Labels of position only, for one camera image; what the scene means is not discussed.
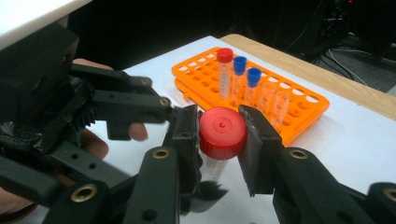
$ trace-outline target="dark background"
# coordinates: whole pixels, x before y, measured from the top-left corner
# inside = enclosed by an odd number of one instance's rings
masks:
[[[208,35],[240,34],[361,82],[346,65],[381,91],[396,84],[396,0],[93,0],[69,28],[78,58],[118,70]]]

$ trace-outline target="finger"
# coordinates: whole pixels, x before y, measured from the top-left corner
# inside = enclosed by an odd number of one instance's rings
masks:
[[[144,141],[148,139],[148,131],[143,123],[132,123],[128,130],[129,135],[136,141]]]
[[[82,65],[87,65],[87,66],[91,66],[91,67],[98,67],[98,68],[103,68],[103,69],[107,69],[107,70],[114,70],[112,67],[101,64],[101,63],[94,63],[85,59],[75,59],[73,60],[73,63],[76,64],[82,64]]]
[[[11,214],[32,204],[28,200],[0,188],[0,215]]]
[[[106,142],[87,129],[82,131],[80,142],[83,149],[99,159],[103,159],[107,155]]]
[[[70,186],[76,184],[76,181],[74,179],[72,179],[66,175],[63,175],[58,170],[47,171],[46,174],[59,180],[66,187],[70,187]]]

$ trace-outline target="red cap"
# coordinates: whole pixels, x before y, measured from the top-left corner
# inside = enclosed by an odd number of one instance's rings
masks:
[[[231,49],[219,49],[218,50],[218,62],[219,63],[230,63],[233,60],[233,51]]]
[[[201,150],[215,160],[228,160],[238,155],[247,138],[245,121],[227,107],[207,110],[199,120]]]

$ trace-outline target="orange test tube rack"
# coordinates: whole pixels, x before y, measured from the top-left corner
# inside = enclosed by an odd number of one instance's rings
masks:
[[[238,111],[237,106],[231,104],[231,100],[223,100],[219,96],[219,66],[216,59],[218,49],[220,47],[206,50],[175,64],[172,67],[172,73],[176,77],[175,85],[183,93],[185,99],[193,100],[204,110],[215,106],[226,106]],[[330,102],[322,95],[247,60],[247,69],[249,67],[262,70],[260,83],[273,82],[276,84],[276,91],[284,91],[290,95],[288,110],[278,132],[282,137],[283,145],[291,146],[299,136],[319,120]],[[246,85],[245,80],[242,84],[243,88]],[[254,99],[257,102],[260,94],[260,90],[256,91]]]

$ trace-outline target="test tube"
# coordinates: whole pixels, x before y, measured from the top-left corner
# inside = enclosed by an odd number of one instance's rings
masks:
[[[269,106],[274,98],[276,84],[274,82],[265,81],[260,85],[260,88],[262,89],[262,92],[260,94],[261,98],[258,104],[258,109],[265,117],[269,118],[269,114],[271,113]]]
[[[233,51],[231,49],[219,49],[217,53],[219,62],[219,93],[220,98],[228,100],[230,97],[230,74],[231,62],[233,60]]]
[[[255,106],[256,87],[262,77],[262,70],[251,67],[247,70],[247,87],[245,90],[245,105]]]
[[[283,118],[285,118],[286,111],[288,110],[290,94],[284,91],[279,91],[275,94],[274,100],[270,123],[275,128],[275,130],[279,132]]]
[[[233,58],[233,78],[231,86],[231,106],[238,107],[242,100],[242,85],[244,83],[244,74],[247,67],[247,58],[237,56]]]
[[[227,161],[244,148],[248,129],[242,116],[228,107],[214,107],[199,119],[201,181],[218,182]]]

